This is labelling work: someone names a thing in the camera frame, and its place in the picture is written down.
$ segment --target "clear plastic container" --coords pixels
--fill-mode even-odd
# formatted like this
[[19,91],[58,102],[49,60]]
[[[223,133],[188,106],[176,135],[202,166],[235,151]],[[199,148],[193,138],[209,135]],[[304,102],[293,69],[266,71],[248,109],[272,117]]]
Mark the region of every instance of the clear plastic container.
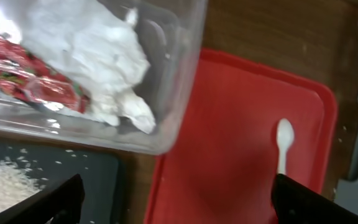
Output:
[[[126,119],[120,127],[59,114],[43,114],[0,92],[0,130],[148,154],[170,150],[193,86],[206,0],[100,0],[120,19],[137,7],[136,32],[151,68],[135,92],[150,105],[157,127],[144,134]],[[0,0],[0,17],[19,28],[32,0]]]

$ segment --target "candy wrapper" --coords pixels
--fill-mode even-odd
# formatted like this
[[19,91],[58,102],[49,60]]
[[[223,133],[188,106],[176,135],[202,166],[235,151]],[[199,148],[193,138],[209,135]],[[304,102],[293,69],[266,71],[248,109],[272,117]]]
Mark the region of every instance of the candy wrapper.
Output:
[[26,103],[60,103],[80,113],[90,102],[82,87],[1,35],[0,89]]

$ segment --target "dark cutting board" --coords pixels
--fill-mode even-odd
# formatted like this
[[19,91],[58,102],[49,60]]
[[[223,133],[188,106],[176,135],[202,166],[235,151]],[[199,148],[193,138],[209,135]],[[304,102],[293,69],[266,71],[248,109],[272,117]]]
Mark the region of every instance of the dark cutting board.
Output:
[[[121,162],[110,154],[66,150],[0,141],[0,160],[9,157],[22,169],[30,163],[32,171],[27,172],[27,175],[39,179],[39,184],[46,187],[80,174],[86,194],[80,223],[118,223],[124,188],[124,168]],[[22,156],[28,162],[17,159]]]

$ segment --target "plastic spoon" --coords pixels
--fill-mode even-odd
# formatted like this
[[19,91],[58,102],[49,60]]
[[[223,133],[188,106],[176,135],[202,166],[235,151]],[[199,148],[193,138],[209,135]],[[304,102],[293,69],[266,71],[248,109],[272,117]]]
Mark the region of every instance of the plastic spoon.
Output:
[[295,138],[294,130],[289,120],[283,118],[277,127],[277,146],[279,151],[277,173],[286,174],[287,152]]

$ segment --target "pile of rice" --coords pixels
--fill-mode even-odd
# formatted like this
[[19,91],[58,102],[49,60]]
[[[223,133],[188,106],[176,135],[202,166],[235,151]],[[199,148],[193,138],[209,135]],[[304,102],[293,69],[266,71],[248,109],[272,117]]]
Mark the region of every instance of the pile of rice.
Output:
[[26,176],[15,162],[0,161],[0,212],[39,191],[37,180]]

